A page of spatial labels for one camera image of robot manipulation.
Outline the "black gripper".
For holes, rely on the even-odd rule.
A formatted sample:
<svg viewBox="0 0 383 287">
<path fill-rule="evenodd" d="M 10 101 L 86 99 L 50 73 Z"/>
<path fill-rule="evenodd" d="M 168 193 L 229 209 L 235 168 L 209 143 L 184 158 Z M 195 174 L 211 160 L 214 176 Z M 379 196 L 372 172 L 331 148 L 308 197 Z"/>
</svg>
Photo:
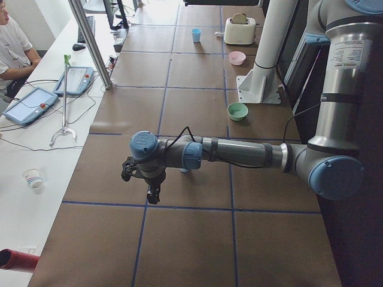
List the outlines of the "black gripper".
<svg viewBox="0 0 383 287">
<path fill-rule="evenodd" d="M 160 202 L 160 186 L 166 179 L 166 171 L 161 170 L 159 173 L 143 172 L 144 180 L 149 185 L 147 192 L 147 200 L 149 203 L 158 204 Z"/>
</svg>

